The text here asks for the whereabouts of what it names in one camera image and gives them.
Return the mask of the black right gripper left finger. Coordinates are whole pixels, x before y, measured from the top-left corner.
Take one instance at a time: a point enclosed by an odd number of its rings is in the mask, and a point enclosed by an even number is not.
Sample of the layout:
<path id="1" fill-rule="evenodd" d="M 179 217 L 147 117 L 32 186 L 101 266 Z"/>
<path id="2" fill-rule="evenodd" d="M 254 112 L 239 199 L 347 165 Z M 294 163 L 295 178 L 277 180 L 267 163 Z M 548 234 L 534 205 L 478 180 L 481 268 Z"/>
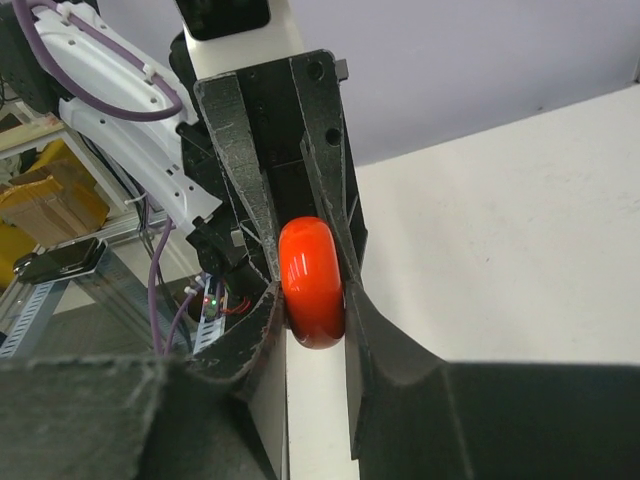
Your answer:
<path id="1" fill-rule="evenodd" d="M 285 479 L 284 302 L 253 309 L 189 360 L 151 355 L 1 364 L 5 479 Z"/>

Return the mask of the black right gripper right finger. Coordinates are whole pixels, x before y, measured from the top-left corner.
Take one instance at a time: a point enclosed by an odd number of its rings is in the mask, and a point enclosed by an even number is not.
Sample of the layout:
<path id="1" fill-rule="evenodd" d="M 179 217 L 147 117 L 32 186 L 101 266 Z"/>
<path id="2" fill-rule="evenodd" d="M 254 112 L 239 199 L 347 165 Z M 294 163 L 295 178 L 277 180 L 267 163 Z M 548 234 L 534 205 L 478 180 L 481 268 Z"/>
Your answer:
<path id="1" fill-rule="evenodd" d="M 348 282 L 352 457 L 364 479 L 635 479 L 632 365 L 448 362 Z"/>

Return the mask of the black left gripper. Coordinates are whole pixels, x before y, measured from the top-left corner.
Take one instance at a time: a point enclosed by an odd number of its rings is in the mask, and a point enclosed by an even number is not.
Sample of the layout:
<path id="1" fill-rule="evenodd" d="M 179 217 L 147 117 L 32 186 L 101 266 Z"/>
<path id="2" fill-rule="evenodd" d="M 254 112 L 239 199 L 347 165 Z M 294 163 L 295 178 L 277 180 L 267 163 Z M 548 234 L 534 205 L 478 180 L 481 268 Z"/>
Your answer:
<path id="1" fill-rule="evenodd" d="M 189 176 L 221 201 L 189 242 L 205 271 L 237 296 L 280 279 L 283 227 L 325 220 L 346 280 L 361 278 L 368 231 L 341 99 L 346 63 L 316 50 L 197 80 L 201 134 L 181 128 L 198 159 Z"/>

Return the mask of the orange earbud charging case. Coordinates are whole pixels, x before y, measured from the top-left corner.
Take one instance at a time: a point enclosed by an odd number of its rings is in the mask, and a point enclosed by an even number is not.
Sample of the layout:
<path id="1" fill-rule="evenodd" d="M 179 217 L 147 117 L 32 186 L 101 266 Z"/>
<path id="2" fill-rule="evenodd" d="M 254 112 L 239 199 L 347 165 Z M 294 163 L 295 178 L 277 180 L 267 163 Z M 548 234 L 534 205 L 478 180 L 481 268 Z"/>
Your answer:
<path id="1" fill-rule="evenodd" d="M 281 283 L 289 325 L 309 349 L 327 349 L 345 333 L 343 283 L 329 226 L 313 216 L 288 222 L 279 239 Z"/>

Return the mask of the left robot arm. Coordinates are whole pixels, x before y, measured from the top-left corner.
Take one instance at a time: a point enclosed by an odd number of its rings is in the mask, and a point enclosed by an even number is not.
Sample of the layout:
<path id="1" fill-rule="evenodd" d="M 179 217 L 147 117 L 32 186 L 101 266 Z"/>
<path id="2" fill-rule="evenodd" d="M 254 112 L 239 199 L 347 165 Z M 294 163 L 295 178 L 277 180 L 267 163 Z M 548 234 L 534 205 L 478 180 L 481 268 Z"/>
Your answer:
<path id="1" fill-rule="evenodd" d="M 27 104 L 113 158 L 235 292 L 302 268 L 286 226 L 330 230 L 341 282 L 361 278 L 367 231 L 340 87 L 348 71 L 303 48 L 285 1 L 181 1 L 174 67 L 111 28 L 89 2 L 5 1 L 1 67 Z"/>

